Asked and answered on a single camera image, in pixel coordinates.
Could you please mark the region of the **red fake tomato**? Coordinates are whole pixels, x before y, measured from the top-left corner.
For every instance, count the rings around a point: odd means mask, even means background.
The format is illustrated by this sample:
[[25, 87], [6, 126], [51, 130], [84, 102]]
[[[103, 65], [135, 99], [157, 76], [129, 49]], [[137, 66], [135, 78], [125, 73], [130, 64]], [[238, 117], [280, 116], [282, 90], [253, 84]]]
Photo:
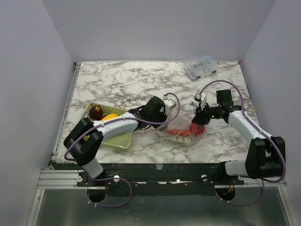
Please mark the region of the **red fake tomato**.
[[205, 126], [192, 122], [190, 124], [190, 132], [195, 137], [198, 137], [198, 136], [202, 135], [205, 132]]

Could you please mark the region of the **orange fake carrot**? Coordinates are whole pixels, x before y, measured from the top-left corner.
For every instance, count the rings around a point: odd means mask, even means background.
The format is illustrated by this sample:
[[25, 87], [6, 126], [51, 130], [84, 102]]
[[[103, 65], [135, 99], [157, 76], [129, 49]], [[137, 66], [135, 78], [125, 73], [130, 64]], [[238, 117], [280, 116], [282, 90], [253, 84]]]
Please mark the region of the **orange fake carrot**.
[[190, 131], [188, 129], [166, 129], [164, 130], [165, 133], [173, 136], [185, 136], [189, 137], [190, 136]]

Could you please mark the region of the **clear zip top bag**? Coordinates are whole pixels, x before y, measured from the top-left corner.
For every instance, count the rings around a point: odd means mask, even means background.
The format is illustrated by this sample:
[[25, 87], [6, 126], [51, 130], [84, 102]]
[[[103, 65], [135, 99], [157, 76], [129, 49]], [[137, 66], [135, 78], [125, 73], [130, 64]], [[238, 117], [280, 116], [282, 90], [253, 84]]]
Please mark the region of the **clear zip top bag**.
[[191, 146], [206, 133], [206, 127], [192, 122], [193, 112], [180, 112], [169, 124], [154, 130], [154, 135], [163, 143]]

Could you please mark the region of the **yellow fake lemon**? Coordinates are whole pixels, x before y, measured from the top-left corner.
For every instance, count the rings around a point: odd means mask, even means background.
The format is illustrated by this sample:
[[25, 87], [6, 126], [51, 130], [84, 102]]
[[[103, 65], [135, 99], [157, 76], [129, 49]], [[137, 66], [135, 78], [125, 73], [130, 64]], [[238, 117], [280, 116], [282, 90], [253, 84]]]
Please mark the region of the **yellow fake lemon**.
[[101, 120], [102, 121], [105, 121], [105, 120], [109, 120], [109, 119], [113, 119], [113, 118], [116, 118], [118, 117], [119, 115], [117, 113], [110, 113], [106, 116], [104, 116]]

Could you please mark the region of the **dark maroon fake fruit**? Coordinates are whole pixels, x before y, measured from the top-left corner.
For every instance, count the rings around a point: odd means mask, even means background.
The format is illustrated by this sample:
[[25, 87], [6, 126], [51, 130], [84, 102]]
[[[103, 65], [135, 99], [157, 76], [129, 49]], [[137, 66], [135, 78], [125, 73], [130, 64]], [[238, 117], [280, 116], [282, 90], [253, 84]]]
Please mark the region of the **dark maroon fake fruit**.
[[99, 121], [103, 116], [103, 110], [99, 105], [96, 105], [89, 110], [88, 115], [93, 121]]

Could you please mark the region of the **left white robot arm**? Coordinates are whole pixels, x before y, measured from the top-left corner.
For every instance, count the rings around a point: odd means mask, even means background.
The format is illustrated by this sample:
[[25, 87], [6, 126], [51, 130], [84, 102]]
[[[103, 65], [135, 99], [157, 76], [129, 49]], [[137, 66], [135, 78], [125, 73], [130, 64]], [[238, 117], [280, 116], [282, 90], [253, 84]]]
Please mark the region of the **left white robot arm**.
[[99, 186], [104, 182], [103, 167], [96, 158], [101, 143], [127, 132], [157, 128], [168, 123], [171, 110], [177, 103], [171, 99], [153, 96], [145, 105], [131, 109], [112, 119], [91, 121], [81, 119], [64, 140], [63, 145], [75, 161], [88, 174], [89, 182]]

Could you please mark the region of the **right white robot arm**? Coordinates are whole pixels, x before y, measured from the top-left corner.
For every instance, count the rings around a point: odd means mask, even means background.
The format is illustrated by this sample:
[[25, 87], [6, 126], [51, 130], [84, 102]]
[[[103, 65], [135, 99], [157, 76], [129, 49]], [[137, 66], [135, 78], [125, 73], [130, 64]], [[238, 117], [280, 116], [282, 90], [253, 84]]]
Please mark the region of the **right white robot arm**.
[[284, 173], [285, 142], [281, 137], [274, 137], [257, 127], [242, 105], [235, 105], [229, 89], [216, 92], [217, 106], [210, 107], [206, 94], [197, 92], [193, 123], [207, 125], [212, 119], [223, 119], [236, 129], [248, 144], [245, 160], [223, 162], [223, 169], [217, 171], [217, 181], [223, 185], [233, 180], [234, 176], [264, 179], [280, 177]]

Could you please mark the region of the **grey fake fish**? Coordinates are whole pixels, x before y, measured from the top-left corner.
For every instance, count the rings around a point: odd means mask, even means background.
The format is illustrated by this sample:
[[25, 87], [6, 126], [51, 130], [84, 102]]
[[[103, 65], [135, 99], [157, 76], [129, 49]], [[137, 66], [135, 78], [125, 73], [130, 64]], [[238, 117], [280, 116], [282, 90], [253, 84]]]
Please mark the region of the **grey fake fish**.
[[185, 136], [167, 136], [165, 140], [174, 142], [180, 145], [192, 145], [194, 142], [190, 139], [190, 137]]

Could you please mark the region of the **green plastic basket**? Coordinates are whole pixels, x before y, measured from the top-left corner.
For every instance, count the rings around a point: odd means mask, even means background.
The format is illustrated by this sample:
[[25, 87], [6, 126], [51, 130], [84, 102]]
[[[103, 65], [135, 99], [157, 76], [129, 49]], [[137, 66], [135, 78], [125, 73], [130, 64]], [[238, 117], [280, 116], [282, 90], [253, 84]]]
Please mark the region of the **green plastic basket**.
[[[110, 113], [117, 113], [119, 116], [105, 121], [102, 121], [101, 119], [99, 121], [93, 121], [90, 119], [88, 113], [89, 110], [96, 105], [99, 105], [102, 108], [102, 117]], [[127, 151], [129, 149], [133, 132], [137, 128], [138, 122], [132, 120], [134, 116], [127, 110], [91, 102], [87, 105], [83, 116], [91, 120], [92, 126], [97, 126], [97, 130], [103, 133], [103, 140], [101, 142], [102, 147], [108, 147], [119, 151]]]

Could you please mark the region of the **clear plastic organizer box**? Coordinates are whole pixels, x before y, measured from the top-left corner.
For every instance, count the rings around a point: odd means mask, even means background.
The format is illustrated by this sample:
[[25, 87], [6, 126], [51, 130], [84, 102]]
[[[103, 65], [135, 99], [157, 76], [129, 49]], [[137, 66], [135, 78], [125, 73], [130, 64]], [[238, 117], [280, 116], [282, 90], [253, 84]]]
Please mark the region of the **clear plastic organizer box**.
[[186, 62], [183, 68], [192, 81], [215, 75], [219, 70], [218, 64], [210, 56]]

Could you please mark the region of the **black table front rail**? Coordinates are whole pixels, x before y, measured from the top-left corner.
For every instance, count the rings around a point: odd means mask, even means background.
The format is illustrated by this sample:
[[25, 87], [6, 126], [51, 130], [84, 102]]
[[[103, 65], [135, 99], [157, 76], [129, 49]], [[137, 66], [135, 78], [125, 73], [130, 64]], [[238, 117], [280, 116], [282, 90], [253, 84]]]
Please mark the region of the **black table front rail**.
[[205, 195], [213, 196], [216, 188], [228, 188], [243, 185], [237, 176], [228, 176], [219, 163], [105, 163], [101, 179], [114, 176], [124, 181], [111, 179], [108, 182], [93, 181], [84, 172], [79, 176], [82, 181], [78, 187], [89, 191], [108, 192], [109, 196], [169, 196], [169, 195]]

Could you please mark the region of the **aluminium frame extrusion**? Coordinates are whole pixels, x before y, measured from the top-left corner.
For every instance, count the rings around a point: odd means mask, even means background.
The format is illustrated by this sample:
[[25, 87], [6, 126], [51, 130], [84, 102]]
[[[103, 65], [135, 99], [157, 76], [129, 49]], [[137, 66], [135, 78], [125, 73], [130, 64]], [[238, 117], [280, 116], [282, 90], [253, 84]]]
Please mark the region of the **aluminium frame extrusion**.
[[78, 172], [76, 170], [42, 170], [38, 179], [38, 189], [75, 189]]

